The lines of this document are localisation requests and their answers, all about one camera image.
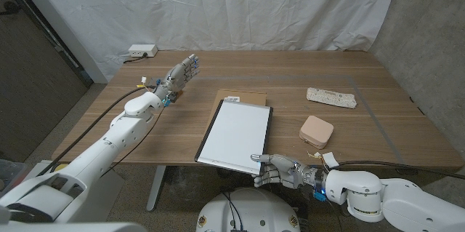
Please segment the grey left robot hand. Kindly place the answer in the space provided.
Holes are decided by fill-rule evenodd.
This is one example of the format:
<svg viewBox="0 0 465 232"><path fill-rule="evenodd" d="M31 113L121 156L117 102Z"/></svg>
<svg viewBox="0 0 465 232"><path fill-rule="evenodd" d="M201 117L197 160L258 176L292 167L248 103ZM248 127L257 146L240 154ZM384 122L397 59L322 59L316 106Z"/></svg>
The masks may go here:
<svg viewBox="0 0 465 232"><path fill-rule="evenodd" d="M163 104L168 101L174 102L178 93L185 87L199 72L199 57L191 54L181 63L175 65L156 87L154 94L157 95Z"/></svg>

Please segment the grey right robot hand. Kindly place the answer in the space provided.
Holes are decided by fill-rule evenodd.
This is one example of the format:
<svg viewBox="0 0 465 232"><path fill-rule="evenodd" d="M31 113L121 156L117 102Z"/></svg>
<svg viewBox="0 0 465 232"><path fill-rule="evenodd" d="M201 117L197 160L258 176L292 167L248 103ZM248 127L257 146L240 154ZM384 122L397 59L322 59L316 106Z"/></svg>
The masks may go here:
<svg viewBox="0 0 465 232"><path fill-rule="evenodd" d="M268 183L281 183L293 189L304 185L311 185L316 191L325 188L327 174L296 159L280 154L252 154L251 160L264 164L263 171L253 175L256 188Z"/></svg>

